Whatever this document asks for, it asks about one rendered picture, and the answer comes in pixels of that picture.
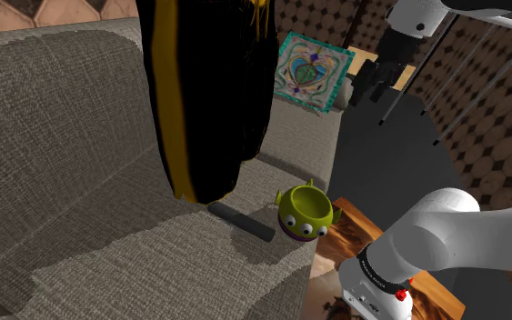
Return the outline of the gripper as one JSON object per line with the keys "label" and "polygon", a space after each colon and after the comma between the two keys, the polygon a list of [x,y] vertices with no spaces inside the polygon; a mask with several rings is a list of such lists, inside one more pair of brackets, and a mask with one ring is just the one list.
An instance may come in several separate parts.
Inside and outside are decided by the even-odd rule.
{"label": "gripper", "polygon": [[372,86],[372,79],[376,75],[376,63],[392,66],[395,71],[380,76],[369,97],[370,101],[377,103],[383,93],[397,82],[414,56],[414,37],[388,27],[379,39],[376,54],[376,62],[367,59],[352,80],[353,93],[349,100],[352,106],[356,106],[364,92]]}

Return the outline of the grey fabric sofa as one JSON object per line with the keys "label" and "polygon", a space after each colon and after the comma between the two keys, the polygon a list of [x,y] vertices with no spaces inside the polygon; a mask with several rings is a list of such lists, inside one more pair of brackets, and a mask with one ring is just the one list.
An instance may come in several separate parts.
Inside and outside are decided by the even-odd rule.
{"label": "grey fabric sofa", "polygon": [[0,33],[0,320],[299,320],[316,246],[176,200],[134,18]]}

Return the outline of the teal patterned cushion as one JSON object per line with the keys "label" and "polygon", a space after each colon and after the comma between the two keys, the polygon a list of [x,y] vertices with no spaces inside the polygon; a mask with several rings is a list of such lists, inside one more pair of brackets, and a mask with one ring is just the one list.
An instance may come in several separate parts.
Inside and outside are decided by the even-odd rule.
{"label": "teal patterned cushion", "polygon": [[274,93],[328,113],[355,53],[291,31],[279,48]]}

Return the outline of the large black yellow object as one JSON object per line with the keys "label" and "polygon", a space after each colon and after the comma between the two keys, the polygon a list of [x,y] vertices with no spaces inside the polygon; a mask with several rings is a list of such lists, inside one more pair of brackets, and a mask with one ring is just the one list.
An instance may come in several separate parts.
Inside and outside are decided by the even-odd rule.
{"label": "large black yellow object", "polygon": [[177,199],[208,205],[260,152],[274,95],[275,0],[136,0],[156,138]]}

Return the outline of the black remote control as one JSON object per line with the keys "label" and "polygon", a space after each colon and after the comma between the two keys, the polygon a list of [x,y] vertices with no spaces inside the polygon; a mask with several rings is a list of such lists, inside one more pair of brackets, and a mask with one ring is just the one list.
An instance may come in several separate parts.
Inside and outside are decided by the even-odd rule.
{"label": "black remote control", "polygon": [[276,231],[271,227],[264,225],[248,215],[244,215],[221,202],[214,202],[208,205],[206,209],[209,213],[226,220],[232,225],[241,228],[263,241],[271,242],[276,234]]}

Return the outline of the green three-eyed alien cup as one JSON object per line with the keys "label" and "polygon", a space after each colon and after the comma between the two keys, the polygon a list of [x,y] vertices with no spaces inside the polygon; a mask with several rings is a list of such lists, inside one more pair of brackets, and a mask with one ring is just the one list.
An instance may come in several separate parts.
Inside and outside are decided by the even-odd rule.
{"label": "green three-eyed alien cup", "polygon": [[282,193],[277,191],[278,223],[291,238],[310,242],[325,236],[338,223],[342,210],[335,209],[326,194],[314,186],[313,179]]}

